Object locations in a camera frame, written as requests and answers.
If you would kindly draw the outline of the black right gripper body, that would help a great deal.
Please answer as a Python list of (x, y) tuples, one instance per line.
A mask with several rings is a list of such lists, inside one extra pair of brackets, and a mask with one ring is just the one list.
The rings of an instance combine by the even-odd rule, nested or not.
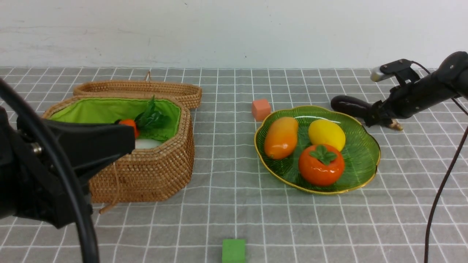
[(396, 80), (399, 85), (390, 90), (388, 98), (380, 105), (382, 119), (408, 119), (454, 97), (452, 85), (439, 81), (435, 73), (423, 78), (396, 76)]

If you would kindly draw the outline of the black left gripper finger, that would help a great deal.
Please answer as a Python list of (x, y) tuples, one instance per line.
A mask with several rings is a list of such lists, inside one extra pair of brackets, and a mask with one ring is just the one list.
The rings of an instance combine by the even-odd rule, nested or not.
[(81, 183), (135, 149), (134, 129), (117, 123), (68, 123), (43, 119)]

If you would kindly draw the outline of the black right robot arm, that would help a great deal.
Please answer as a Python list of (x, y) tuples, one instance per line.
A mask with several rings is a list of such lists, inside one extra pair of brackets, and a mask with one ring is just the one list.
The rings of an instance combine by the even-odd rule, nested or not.
[(398, 85), (390, 90), (386, 100), (373, 103), (364, 119), (367, 126), (374, 126), (386, 119), (408, 119), (448, 99), (467, 98), (468, 55), (464, 51), (449, 55), (432, 73), (419, 77), (412, 69), (414, 61), (400, 59), (380, 67), (371, 73), (373, 82), (395, 77)]

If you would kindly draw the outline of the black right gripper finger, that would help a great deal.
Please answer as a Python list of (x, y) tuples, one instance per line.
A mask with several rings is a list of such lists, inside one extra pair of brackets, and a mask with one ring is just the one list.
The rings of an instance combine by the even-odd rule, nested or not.
[(391, 127), (393, 125), (393, 119), (390, 118), (384, 102), (373, 103), (364, 117), (364, 122), (367, 127), (375, 125)]

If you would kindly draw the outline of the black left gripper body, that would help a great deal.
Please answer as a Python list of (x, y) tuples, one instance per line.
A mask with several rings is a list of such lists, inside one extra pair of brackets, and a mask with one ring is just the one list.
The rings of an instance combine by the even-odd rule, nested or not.
[(76, 222), (69, 197), (42, 145), (27, 131), (10, 126), (1, 108), (1, 218), (37, 220), (63, 228)]

